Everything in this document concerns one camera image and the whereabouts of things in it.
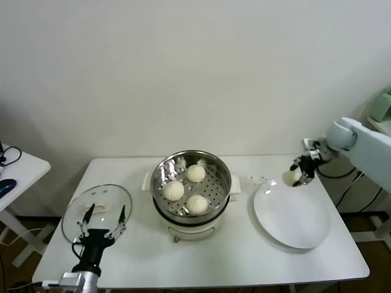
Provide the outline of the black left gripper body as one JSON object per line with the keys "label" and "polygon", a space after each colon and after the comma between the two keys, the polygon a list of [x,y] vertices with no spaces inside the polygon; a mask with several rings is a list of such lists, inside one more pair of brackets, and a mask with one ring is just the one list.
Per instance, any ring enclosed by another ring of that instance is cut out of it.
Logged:
{"label": "black left gripper body", "polygon": [[71,245],[73,254],[79,263],[72,272],[101,273],[100,261],[106,248],[114,245],[115,239],[105,238],[107,229],[88,229],[89,235]]}

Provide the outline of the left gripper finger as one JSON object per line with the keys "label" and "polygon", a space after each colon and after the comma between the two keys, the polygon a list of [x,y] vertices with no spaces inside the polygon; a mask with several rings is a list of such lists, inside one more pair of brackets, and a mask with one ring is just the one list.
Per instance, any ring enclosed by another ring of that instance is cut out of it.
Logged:
{"label": "left gripper finger", "polygon": [[126,230],[126,216],[125,216],[125,205],[123,205],[120,212],[117,226],[105,234],[105,238],[117,239]]}
{"label": "left gripper finger", "polygon": [[95,209],[95,204],[92,204],[91,207],[84,214],[82,220],[77,222],[77,225],[79,226],[80,229],[79,239],[85,238],[89,235],[88,225],[94,209]]}

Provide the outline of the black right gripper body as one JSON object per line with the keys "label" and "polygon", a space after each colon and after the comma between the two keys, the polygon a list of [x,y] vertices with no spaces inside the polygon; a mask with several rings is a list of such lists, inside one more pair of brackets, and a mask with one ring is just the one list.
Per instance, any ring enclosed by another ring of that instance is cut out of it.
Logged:
{"label": "black right gripper body", "polygon": [[301,175],[305,178],[315,177],[315,161],[310,156],[299,156],[299,168]]}

